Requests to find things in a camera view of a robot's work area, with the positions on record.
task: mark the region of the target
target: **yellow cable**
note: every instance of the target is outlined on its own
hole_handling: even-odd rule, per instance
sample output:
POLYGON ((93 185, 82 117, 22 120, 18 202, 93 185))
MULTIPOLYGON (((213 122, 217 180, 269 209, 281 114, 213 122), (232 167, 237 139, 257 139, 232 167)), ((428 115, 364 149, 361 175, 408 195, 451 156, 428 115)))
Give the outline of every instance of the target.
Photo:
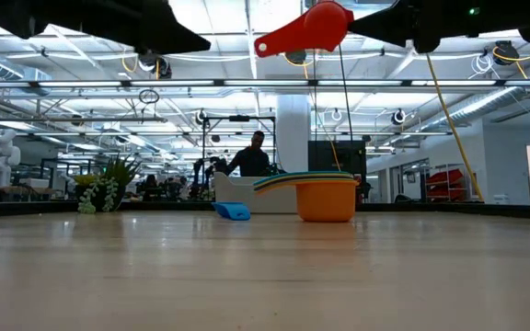
POLYGON ((461 153, 461 157, 464 159, 464 164, 466 165, 466 169, 469 172, 469 176, 471 177, 471 182, 474 185, 474 188, 476 188, 476 192, 478 193, 479 200, 484 202, 484 197, 482 196, 482 191, 479 188, 479 184, 478 184, 478 181, 476 180, 476 176, 474 176, 474 171, 471 169, 471 165, 469 165, 469 162, 467 161, 466 151, 464 150, 464 146, 461 143, 461 139, 459 138, 459 135, 457 134, 457 130, 455 129, 455 125, 453 124, 453 120, 451 120, 451 115, 449 115, 449 109, 447 108, 447 105, 445 105, 445 101, 443 99, 443 93, 441 92, 441 87, 439 86, 437 75, 434 73, 434 68, 432 67, 431 56, 429 56, 429 53, 427 53, 427 61, 429 62, 429 68, 431 69, 431 75, 432 75, 432 80, 434 81, 434 86, 437 88, 437 95, 439 96, 439 100, 441 101, 441 106, 443 106, 443 111, 445 112, 445 117, 447 118, 447 121, 449 122, 451 131, 453 132, 453 135, 455 136, 455 140, 457 141, 457 147, 459 147, 459 152, 461 153))
POLYGON ((498 50, 499 47, 496 46, 494 47, 494 49, 492 50, 492 54, 494 54, 494 56, 496 56, 497 58, 499 59, 503 59, 505 61, 513 61, 513 62, 516 62, 516 63, 519 63, 520 61, 527 61, 527 60, 530 60, 530 56, 527 56, 525 58, 520 58, 520 59, 514 59, 514 58, 507 58, 505 56, 502 56, 502 55, 499 55, 496 50, 498 50))
MULTIPOLYGON (((305 79, 308 79, 308 71, 306 70, 305 66, 304 66, 304 76, 305 76, 305 79)), ((318 117, 318 121, 320 123, 322 123, 322 119, 320 118, 320 114, 318 114, 317 111, 315 111, 316 114, 317 114, 317 117, 318 117)), ((335 157, 335 162, 337 163, 337 168, 339 169, 340 171, 340 164, 339 164, 339 158, 337 157, 337 151, 335 150, 335 144, 332 142, 332 139, 330 138, 330 136, 328 135, 327 133, 327 129, 325 129, 324 125, 322 125, 322 130, 324 131, 324 134, 327 135, 327 138, 328 138, 328 141, 330 142, 330 148, 332 148, 332 154, 334 155, 335 157)))
POLYGON ((136 60, 134 62, 134 68, 133 69, 130 69, 127 65, 126 65, 126 58, 121 58, 121 65, 124 67, 124 70, 126 70, 127 72, 129 73, 133 73, 136 71, 136 68, 138 68, 138 55, 136 55, 136 60))
POLYGON ((283 54, 283 59, 285 59, 285 61, 287 61, 289 64, 293 65, 293 66, 303 66, 303 67, 307 67, 308 65, 314 63, 314 60, 312 60, 310 63, 306 63, 306 64, 295 64, 295 63, 292 63, 290 60, 287 59, 287 56, 285 56, 285 53, 283 54))

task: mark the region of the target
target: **black cable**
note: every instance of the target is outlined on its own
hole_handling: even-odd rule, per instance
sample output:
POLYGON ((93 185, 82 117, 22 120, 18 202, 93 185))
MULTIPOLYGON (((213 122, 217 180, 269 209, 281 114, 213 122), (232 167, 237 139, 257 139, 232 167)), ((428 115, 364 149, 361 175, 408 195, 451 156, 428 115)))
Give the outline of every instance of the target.
POLYGON ((353 126, 351 123, 351 110, 349 108, 349 94, 347 93, 347 76, 345 76, 345 64, 342 60, 342 48, 339 44, 340 70, 342 71, 342 86, 345 89, 345 101, 347 102, 347 118, 349 119, 349 133, 351 134, 351 150, 353 149, 353 126))
MULTIPOLYGON (((314 54, 314 60, 312 60, 312 64, 314 65, 314 80, 317 80, 317 51, 312 50, 314 54)), ((314 84, 314 116, 316 117, 314 119, 315 121, 315 127, 314 127, 314 160, 315 160, 315 166, 318 165, 318 105, 317 105, 317 85, 314 84)))

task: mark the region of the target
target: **white humanoid robot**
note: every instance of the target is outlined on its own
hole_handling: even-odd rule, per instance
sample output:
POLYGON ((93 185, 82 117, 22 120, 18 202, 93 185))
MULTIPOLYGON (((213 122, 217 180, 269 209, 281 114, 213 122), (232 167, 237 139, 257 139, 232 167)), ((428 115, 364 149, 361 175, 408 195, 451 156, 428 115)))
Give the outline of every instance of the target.
POLYGON ((11 166, 19 165, 21 152, 12 142, 16 135, 13 130, 0 130, 0 188, 10 185, 11 166))

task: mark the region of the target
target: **pipe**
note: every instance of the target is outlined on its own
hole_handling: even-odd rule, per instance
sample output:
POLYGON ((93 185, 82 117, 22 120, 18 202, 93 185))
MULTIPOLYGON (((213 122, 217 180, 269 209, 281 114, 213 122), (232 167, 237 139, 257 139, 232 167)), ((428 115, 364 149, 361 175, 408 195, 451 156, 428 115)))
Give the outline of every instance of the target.
MULTIPOLYGON (((527 75, 530 77, 530 68, 527 70, 527 75)), ((520 74, 515 74, 510 79, 524 79, 520 74)), ((461 102, 455 104, 449 108, 451 112, 451 118, 455 124, 460 122, 469 122, 474 119, 480 118, 486 114, 491 113, 492 111, 498 110, 510 106, 516 100, 520 100, 525 97, 528 92, 521 87, 504 87, 489 92, 485 95, 467 97, 461 102)), ((440 127, 446 118, 441 114, 437 113, 432 118, 426 120, 429 122, 424 125, 415 125, 410 130, 434 130, 440 127)))

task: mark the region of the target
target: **green plant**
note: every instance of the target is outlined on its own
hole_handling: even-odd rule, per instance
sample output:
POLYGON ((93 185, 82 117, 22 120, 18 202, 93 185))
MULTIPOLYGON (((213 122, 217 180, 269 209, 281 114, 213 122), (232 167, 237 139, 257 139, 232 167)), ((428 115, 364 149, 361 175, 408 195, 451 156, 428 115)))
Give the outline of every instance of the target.
POLYGON ((106 197, 105 197, 105 204, 103 206, 104 212, 109 212, 113 210, 114 207, 114 199, 118 195, 118 182, 114 177, 110 179, 97 177, 95 178, 94 182, 89 184, 89 188, 85 191, 83 194, 83 197, 81 197, 79 202, 79 208, 78 211, 80 213, 86 213, 86 214, 94 214, 96 213, 97 209, 96 206, 91 203, 91 198, 95 198, 96 194, 99 193, 99 187, 105 187, 106 188, 106 197))
POLYGON ((77 183, 78 186, 88 187, 88 186, 91 185, 91 184, 96 180, 96 178, 98 178, 98 177, 99 177, 98 175, 93 175, 93 174, 89 174, 89 175, 78 175, 78 176, 75 176, 75 182, 77 183))
POLYGON ((120 187, 130 184, 140 170, 140 162, 134 160, 127 163, 128 157, 124 160, 120 159, 119 155, 116 158, 112 157, 108 162, 108 166, 106 166, 106 172, 103 177, 106 179, 114 178, 120 187))

